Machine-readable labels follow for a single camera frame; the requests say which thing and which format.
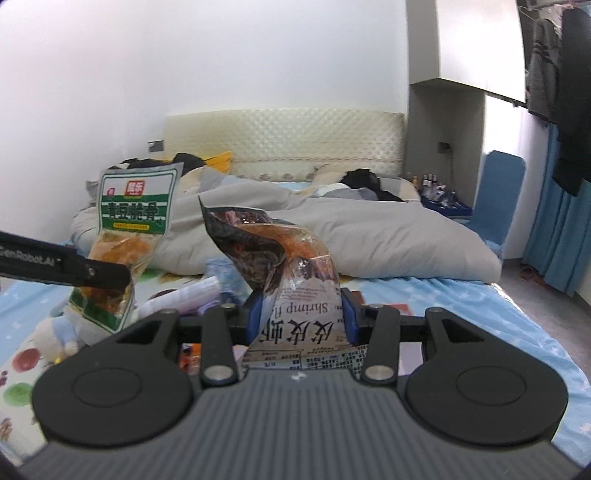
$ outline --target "yellow cloth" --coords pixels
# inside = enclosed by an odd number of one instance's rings
[[[230,166],[232,164],[232,152],[224,152],[215,157],[205,158],[203,161],[208,167],[214,168],[220,173],[230,173]]]

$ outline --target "plastic bag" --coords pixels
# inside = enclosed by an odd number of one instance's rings
[[[259,334],[243,364],[348,366],[340,352],[357,347],[347,341],[339,277],[322,242],[306,228],[271,219],[262,210],[202,205],[202,211],[217,247],[251,288],[263,291]]]
[[[219,280],[222,289],[222,303],[231,302],[242,305],[252,293],[252,289],[228,257],[207,260],[204,278],[208,277],[217,277]]]
[[[134,283],[168,231],[174,190],[182,164],[133,170],[106,170],[99,185],[99,235],[88,258],[126,265],[125,290],[80,287],[66,315],[80,338],[93,345],[125,328],[133,308]]]

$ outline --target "green snack bag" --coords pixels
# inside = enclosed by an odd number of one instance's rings
[[[131,283],[125,290],[79,287],[72,291],[66,315],[88,345],[129,325],[134,283],[168,231],[181,169],[182,164],[170,164],[103,172],[97,203],[99,235],[88,258],[126,265]]]

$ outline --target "round black pad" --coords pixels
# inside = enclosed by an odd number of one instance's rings
[[[122,368],[84,373],[74,383],[74,395],[91,407],[116,407],[132,401],[142,391],[139,376]]]
[[[48,440],[110,448],[168,430],[188,410],[187,375],[144,345],[95,346],[48,370],[33,409]]]
[[[525,393],[520,374],[503,367],[474,367],[457,378],[457,390],[467,400],[481,405],[513,403]]]
[[[438,352],[409,377],[406,398],[429,428],[478,446],[551,439],[568,402],[546,364],[500,340]]]

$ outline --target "power outlet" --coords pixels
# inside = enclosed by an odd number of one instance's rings
[[[449,143],[437,142],[437,153],[449,153],[452,151],[452,146]]]
[[[148,142],[148,151],[150,153],[163,152],[164,151],[164,140],[155,140],[153,142]]]

